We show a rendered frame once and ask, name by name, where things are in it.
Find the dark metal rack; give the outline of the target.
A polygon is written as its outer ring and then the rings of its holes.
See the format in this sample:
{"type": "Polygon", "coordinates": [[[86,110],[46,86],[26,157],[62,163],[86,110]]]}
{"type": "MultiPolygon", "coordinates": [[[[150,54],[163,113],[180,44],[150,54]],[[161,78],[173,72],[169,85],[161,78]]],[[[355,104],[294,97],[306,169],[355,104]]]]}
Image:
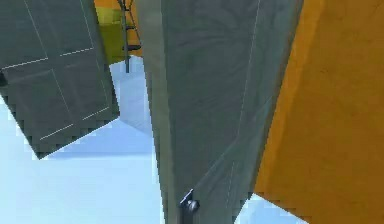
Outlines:
{"type": "Polygon", "coordinates": [[[123,38],[123,47],[124,51],[124,62],[126,72],[130,71],[130,52],[135,50],[140,50],[142,48],[142,43],[136,21],[132,13],[133,0],[129,0],[129,3],[126,3],[126,0],[116,0],[120,7],[121,12],[121,27],[122,27],[122,38],[123,38]],[[138,44],[131,45],[128,40],[128,31],[134,30],[138,38],[138,44]]]}

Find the grey panelled room door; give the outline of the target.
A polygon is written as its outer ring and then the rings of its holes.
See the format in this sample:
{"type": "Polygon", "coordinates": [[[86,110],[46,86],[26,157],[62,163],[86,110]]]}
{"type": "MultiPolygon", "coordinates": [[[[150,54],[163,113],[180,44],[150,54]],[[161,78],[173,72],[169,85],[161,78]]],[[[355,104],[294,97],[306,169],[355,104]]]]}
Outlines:
{"type": "Polygon", "coordinates": [[[94,0],[0,0],[0,95],[39,159],[118,118],[94,0]]]}

